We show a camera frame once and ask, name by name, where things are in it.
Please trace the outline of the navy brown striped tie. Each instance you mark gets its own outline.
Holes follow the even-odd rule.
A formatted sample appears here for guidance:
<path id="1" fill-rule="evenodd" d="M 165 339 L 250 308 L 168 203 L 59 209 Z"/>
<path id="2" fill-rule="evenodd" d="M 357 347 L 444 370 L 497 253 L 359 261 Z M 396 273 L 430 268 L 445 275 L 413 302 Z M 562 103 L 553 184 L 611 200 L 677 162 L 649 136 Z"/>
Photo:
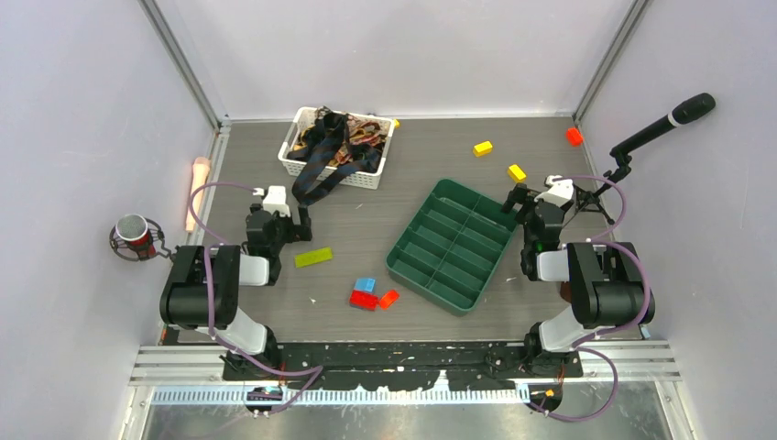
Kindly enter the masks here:
<path id="1" fill-rule="evenodd" d="M 345 134 L 345 123 L 341 122 L 342 135 Z M 359 161 L 343 168 L 332 169 L 326 166 L 330 155 L 342 142 L 340 137 L 327 137 L 313 150 L 312 157 L 304 162 L 305 166 L 292 184 L 291 192 L 299 206 L 310 206 L 327 196 L 342 180 L 352 174 L 363 171 L 365 162 Z"/>

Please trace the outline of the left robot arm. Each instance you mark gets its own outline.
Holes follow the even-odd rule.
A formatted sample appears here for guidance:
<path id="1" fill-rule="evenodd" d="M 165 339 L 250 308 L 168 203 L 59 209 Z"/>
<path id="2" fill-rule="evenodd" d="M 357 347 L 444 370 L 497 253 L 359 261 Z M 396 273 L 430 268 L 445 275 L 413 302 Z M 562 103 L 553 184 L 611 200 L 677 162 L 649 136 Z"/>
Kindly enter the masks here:
<path id="1" fill-rule="evenodd" d="M 239 288 L 276 284 L 283 247 L 312 239 L 308 209 L 302 207 L 299 215 L 296 224 L 254 203 L 242 244 L 180 247 L 160 296 L 162 321 L 208 335 L 230 351 L 223 360 L 234 369 L 248 369 L 261 380 L 273 378 L 281 365 L 277 339 L 239 307 Z"/>

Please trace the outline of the green divided tray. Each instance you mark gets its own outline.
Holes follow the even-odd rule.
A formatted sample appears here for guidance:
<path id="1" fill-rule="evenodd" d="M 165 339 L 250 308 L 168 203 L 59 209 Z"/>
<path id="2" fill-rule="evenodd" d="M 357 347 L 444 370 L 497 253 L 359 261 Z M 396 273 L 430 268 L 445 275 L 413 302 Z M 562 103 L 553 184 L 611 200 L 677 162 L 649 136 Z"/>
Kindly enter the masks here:
<path id="1" fill-rule="evenodd" d="M 473 311 L 505 256 L 517 211 L 441 179 L 385 258 L 388 275 L 454 316 Z"/>

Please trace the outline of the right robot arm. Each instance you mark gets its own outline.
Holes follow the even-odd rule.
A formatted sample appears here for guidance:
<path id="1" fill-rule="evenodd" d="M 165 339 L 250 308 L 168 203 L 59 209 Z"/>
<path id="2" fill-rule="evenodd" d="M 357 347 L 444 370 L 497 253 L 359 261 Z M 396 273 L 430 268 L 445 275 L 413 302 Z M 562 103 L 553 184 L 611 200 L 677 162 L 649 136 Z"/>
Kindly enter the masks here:
<path id="1" fill-rule="evenodd" d="M 531 281 L 558 282 L 568 290 L 568 306 L 554 318 L 534 324 L 524 337 L 520 366 L 546 376 L 571 362 L 578 347 L 602 334 L 645 325 L 655 301 L 634 246 L 587 239 L 563 244 L 560 235 L 575 186 L 552 176 L 543 192 L 518 183 L 501 211 L 520 207 L 523 230 L 520 267 Z"/>

